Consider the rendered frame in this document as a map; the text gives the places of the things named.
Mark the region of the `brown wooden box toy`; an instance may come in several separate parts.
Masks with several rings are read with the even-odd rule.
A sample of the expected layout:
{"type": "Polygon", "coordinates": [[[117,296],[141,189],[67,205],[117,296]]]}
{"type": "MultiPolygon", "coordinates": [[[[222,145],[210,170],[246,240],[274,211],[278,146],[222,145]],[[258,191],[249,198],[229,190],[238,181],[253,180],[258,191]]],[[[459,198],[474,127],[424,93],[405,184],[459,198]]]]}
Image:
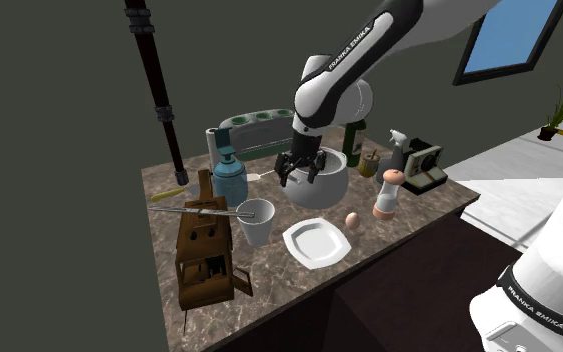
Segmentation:
{"type": "Polygon", "coordinates": [[[198,172],[200,195],[185,203],[176,243],[179,306],[184,311],[230,301],[234,291],[253,294],[250,275],[233,265],[230,217],[223,196],[213,194],[211,173],[198,172]]]}

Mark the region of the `dark green bottle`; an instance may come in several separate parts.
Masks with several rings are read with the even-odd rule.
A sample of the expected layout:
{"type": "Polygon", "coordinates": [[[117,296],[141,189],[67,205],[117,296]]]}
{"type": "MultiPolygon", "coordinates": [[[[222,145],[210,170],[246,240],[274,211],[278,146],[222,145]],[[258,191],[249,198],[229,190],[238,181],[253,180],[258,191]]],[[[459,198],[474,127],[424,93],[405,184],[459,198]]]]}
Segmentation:
{"type": "Polygon", "coordinates": [[[348,123],[345,126],[342,152],[346,155],[347,166],[356,167],[359,164],[367,124],[364,119],[348,123]]]}

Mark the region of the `black framed window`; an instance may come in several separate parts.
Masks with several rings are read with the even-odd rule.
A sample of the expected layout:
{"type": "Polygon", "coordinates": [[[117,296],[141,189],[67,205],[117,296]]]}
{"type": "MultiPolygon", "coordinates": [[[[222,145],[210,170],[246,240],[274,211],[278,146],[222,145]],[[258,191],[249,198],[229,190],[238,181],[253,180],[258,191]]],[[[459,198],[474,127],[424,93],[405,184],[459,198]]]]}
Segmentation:
{"type": "Polygon", "coordinates": [[[471,30],[452,84],[532,71],[563,15],[563,0],[501,0],[471,30]]]}

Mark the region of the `black pole with clamps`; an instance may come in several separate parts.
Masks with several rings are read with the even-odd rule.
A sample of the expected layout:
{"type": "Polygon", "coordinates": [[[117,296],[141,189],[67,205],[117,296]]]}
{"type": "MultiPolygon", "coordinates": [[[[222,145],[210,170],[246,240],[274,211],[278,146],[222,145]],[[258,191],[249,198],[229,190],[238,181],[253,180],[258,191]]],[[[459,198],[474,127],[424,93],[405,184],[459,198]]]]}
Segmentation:
{"type": "Polygon", "coordinates": [[[155,27],[151,23],[151,11],[148,9],[145,0],[124,0],[124,3],[124,12],[129,19],[129,31],[135,37],[155,104],[157,119],[163,126],[177,184],[185,186],[189,183],[189,176],[183,165],[173,125],[175,116],[167,94],[162,67],[157,52],[154,38],[155,27]]]}

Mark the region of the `grey green rack with holes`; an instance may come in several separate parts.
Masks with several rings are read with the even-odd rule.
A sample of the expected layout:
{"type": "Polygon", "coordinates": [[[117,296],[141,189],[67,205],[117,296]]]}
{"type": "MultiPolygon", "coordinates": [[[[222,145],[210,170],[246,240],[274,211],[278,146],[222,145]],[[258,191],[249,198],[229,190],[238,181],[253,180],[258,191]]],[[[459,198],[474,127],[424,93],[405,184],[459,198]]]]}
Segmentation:
{"type": "Polygon", "coordinates": [[[293,116],[291,109],[256,111],[227,118],[219,128],[229,129],[236,158],[251,161],[291,149],[293,116]]]}

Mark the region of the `dark robot stand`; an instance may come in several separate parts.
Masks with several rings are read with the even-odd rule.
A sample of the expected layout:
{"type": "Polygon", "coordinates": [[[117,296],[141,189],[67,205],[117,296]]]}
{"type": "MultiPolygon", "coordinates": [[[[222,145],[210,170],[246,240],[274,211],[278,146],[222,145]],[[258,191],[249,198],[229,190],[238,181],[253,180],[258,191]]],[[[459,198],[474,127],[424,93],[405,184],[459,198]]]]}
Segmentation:
{"type": "Polygon", "coordinates": [[[469,303],[520,255],[447,217],[335,290],[322,352],[484,352],[469,303]]]}

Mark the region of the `white square plate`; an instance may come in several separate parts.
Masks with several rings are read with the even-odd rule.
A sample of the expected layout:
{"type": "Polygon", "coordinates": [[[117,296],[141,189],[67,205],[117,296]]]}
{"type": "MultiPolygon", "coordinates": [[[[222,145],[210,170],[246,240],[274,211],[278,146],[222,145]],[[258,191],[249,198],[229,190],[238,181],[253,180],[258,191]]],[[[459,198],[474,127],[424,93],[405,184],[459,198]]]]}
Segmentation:
{"type": "Polygon", "coordinates": [[[310,270],[334,265],[351,250],[343,232],[323,218],[292,225],[283,233],[283,239],[289,253],[310,270]]]}

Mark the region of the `round white pot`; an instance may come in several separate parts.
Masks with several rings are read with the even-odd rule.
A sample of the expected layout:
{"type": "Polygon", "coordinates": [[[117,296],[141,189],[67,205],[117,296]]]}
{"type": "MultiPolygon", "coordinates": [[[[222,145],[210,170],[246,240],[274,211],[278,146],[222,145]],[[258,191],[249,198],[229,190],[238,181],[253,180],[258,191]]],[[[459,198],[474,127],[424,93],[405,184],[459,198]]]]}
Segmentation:
{"type": "Polygon", "coordinates": [[[325,168],[307,181],[310,169],[301,167],[293,170],[282,188],[290,201],[308,209],[327,209],[340,202],[347,191],[349,175],[346,155],[334,149],[323,147],[326,153],[325,168]]]}

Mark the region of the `white paper towel roll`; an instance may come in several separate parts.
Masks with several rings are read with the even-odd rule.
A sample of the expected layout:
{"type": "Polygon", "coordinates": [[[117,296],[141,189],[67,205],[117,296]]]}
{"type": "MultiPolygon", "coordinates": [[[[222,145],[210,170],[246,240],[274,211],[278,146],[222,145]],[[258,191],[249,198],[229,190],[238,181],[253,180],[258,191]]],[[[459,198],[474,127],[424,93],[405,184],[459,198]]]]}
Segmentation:
{"type": "Polygon", "coordinates": [[[211,169],[214,169],[215,166],[221,161],[221,155],[219,154],[216,145],[215,131],[216,128],[208,128],[205,131],[211,169]]]}

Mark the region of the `white paper cup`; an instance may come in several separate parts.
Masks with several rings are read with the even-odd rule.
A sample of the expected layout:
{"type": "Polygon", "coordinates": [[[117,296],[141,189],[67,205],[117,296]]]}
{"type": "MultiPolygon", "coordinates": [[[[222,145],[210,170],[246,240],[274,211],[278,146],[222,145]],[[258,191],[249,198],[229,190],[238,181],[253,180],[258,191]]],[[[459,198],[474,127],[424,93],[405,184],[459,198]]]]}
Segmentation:
{"type": "Polygon", "coordinates": [[[275,215],[274,205],[265,199],[249,199],[240,204],[236,211],[254,214],[253,217],[238,217],[247,242],[253,247],[267,245],[275,215]]]}

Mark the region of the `grey spray bottle white nozzle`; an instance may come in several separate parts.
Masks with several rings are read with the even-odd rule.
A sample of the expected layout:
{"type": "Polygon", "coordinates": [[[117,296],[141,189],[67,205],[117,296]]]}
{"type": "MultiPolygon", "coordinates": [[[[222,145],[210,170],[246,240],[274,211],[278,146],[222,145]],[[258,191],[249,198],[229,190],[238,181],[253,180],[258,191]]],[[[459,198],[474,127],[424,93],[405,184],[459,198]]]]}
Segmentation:
{"type": "Polygon", "coordinates": [[[392,149],[392,155],[390,157],[382,158],[379,161],[379,166],[376,174],[376,182],[378,184],[383,183],[383,174],[386,171],[390,169],[403,171],[405,168],[403,144],[406,141],[407,136],[404,133],[394,129],[391,129],[390,133],[392,135],[390,140],[394,142],[394,147],[392,149]]]}

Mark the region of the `yellow handled knife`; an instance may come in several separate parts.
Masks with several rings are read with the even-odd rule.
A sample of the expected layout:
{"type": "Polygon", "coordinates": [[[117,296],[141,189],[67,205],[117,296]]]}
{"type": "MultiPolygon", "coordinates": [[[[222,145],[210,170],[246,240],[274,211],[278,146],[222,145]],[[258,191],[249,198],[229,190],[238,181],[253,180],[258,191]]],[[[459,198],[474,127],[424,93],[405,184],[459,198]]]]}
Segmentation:
{"type": "Polygon", "coordinates": [[[178,189],[173,189],[166,192],[161,192],[150,197],[151,202],[159,202],[160,200],[174,197],[183,193],[189,194],[192,198],[198,199],[200,196],[200,185],[199,184],[189,184],[185,187],[180,187],[178,189]]]}

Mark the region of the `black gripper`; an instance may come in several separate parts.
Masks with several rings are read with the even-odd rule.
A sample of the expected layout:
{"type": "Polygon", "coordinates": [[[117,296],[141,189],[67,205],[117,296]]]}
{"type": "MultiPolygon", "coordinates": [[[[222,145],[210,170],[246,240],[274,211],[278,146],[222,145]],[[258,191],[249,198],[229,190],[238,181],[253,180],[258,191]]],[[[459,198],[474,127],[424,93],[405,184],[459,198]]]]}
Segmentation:
{"type": "Polygon", "coordinates": [[[319,150],[322,136],[308,136],[297,130],[293,131],[290,153],[279,153],[274,166],[279,176],[281,187],[287,184],[289,174],[296,168],[296,164],[309,164],[307,181],[312,184],[315,177],[326,166],[326,152],[319,150]]]}

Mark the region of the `teal soap dispenser bottle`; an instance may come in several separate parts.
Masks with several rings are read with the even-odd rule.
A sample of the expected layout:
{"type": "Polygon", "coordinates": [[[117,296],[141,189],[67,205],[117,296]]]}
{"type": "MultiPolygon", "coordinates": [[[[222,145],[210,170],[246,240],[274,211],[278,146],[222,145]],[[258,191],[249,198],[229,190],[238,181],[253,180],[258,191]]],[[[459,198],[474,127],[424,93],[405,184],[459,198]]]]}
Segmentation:
{"type": "Polygon", "coordinates": [[[229,131],[230,127],[226,127],[214,132],[221,159],[213,169],[213,180],[216,195],[224,196],[228,207],[238,207],[248,197],[248,181],[244,164],[234,156],[236,150],[231,145],[229,131]]]}

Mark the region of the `yellow mortar with pestle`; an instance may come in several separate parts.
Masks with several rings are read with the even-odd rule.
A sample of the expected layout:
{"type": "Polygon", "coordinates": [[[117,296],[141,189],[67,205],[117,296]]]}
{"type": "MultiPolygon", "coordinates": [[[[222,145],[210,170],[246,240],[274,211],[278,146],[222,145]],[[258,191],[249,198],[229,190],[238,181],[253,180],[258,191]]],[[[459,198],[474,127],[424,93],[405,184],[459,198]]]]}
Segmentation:
{"type": "Polygon", "coordinates": [[[378,170],[379,162],[380,156],[377,154],[376,149],[363,152],[358,164],[359,174],[365,178],[374,176],[378,170]]]}

